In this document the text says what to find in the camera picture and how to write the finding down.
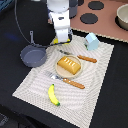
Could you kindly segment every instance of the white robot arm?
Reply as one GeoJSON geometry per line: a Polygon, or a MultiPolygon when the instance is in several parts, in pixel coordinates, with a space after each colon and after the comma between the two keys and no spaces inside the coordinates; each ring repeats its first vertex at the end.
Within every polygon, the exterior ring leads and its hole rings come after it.
{"type": "Polygon", "coordinates": [[[72,34],[69,19],[69,0],[47,0],[50,20],[53,21],[58,43],[67,42],[72,34]]]}

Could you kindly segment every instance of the black table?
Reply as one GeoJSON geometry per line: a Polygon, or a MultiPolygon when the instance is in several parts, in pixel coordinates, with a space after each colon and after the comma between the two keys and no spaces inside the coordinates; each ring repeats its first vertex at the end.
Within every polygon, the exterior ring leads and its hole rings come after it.
{"type": "MultiPolygon", "coordinates": [[[[21,30],[29,41],[30,31],[34,32],[35,43],[41,45],[48,45],[55,37],[53,26],[47,23],[47,6],[43,2],[22,0],[17,6],[17,17],[21,30]]],[[[87,35],[77,31],[73,33],[82,37],[87,35]]],[[[114,50],[90,128],[127,128],[128,44],[102,37],[98,39],[114,45],[114,50]]],[[[59,117],[12,97],[31,70],[20,59],[20,52],[27,45],[28,42],[16,25],[14,10],[6,12],[4,19],[0,20],[0,104],[51,128],[77,128],[59,117]]]]}

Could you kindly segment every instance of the white plate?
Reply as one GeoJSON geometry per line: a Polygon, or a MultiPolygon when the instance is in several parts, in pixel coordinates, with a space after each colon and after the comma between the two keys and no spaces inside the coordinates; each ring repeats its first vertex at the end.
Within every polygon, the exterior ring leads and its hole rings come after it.
{"type": "Polygon", "coordinates": [[[65,56],[68,57],[69,59],[73,60],[74,62],[80,64],[81,69],[75,75],[73,75],[72,73],[70,73],[69,71],[65,70],[64,68],[62,68],[61,66],[59,66],[57,64],[58,61],[62,58],[61,57],[61,58],[57,59],[57,61],[55,63],[55,69],[56,69],[57,74],[59,76],[61,76],[62,78],[69,78],[69,79],[78,77],[80,75],[80,73],[82,72],[82,67],[83,67],[80,59],[73,55],[65,55],[65,56]]]}

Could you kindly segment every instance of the banana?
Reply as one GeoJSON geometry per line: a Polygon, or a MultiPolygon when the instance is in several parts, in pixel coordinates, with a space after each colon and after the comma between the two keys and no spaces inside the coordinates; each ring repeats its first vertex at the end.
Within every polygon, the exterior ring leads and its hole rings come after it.
{"type": "Polygon", "coordinates": [[[51,102],[53,104],[55,104],[56,106],[59,106],[60,103],[59,101],[57,100],[55,94],[54,94],[54,84],[52,84],[50,87],[49,87],[49,90],[48,90],[48,95],[49,95],[49,98],[51,100],[51,102]]]}

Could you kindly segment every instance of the knife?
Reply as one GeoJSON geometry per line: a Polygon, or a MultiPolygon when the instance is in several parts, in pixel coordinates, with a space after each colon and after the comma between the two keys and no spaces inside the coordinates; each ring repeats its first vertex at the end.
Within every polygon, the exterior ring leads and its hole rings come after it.
{"type": "MultiPolygon", "coordinates": [[[[57,49],[57,51],[59,51],[59,52],[61,52],[61,53],[63,53],[63,54],[66,54],[66,55],[74,55],[74,54],[72,54],[72,53],[70,53],[70,52],[65,52],[65,51],[62,51],[62,50],[59,50],[59,49],[57,49]]],[[[78,55],[77,57],[78,57],[79,59],[86,60],[86,61],[90,61],[90,62],[93,62],[93,63],[96,63],[96,62],[97,62],[96,59],[89,58],[89,57],[86,57],[86,56],[78,55]]]]}
{"type": "Polygon", "coordinates": [[[72,80],[69,80],[67,78],[62,78],[62,77],[59,77],[58,75],[56,74],[53,74],[49,71],[45,71],[45,75],[52,78],[52,79],[59,79],[59,80],[62,80],[63,82],[67,83],[67,84],[70,84],[70,85],[73,85],[75,87],[78,87],[80,89],[84,89],[84,85],[80,84],[80,83],[77,83],[77,82],[74,82],[72,80]]]}

